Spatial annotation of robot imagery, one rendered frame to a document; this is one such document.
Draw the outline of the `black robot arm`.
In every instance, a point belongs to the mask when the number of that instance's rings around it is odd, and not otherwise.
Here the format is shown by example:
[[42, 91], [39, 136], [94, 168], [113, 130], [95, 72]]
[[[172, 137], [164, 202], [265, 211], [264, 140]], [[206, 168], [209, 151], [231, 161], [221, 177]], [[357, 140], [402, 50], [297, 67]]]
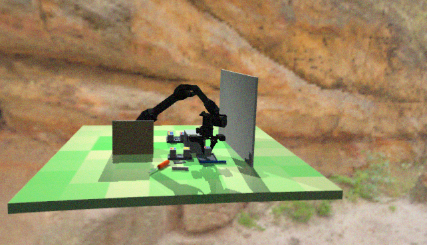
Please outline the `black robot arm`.
[[[192, 91], [192, 92], [190, 92]], [[219, 114], [219, 107], [211, 100], [208, 99], [205, 94], [201, 91], [197, 85], [181, 84], [175, 88], [174, 93], [170, 95], [167, 99], [162, 101], [160, 104], [156, 105], [152, 109], [146, 109], [143, 111], [140, 116], [136, 119], [137, 121], [157, 121], [157, 117], [160, 113], [166, 110], [168, 107], [173, 105], [175, 102], [184, 100], [188, 97], [193, 97], [197, 95], [202, 102], [206, 110], [200, 113], [200, 116], [203, 116], [202, 125], [204, 126], [218, 126], [225, 128], [227, 125], [227, 116]]]

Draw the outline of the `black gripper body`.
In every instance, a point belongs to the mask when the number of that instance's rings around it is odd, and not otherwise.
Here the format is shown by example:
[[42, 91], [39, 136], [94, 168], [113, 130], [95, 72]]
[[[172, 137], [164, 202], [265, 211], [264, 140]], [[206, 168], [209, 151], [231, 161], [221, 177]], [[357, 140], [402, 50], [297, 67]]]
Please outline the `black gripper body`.
[[223, 134], [216, 134], [213, 136], [213, 125], [212, 126], [204, 126], [202, 125], [202, 136], [198, 136], [196, 134], [191, 134], [189, 136], [190, 142], [203, 142], [203, 140], [212, 140], [212, 141], [225, 141], [225, 136]]

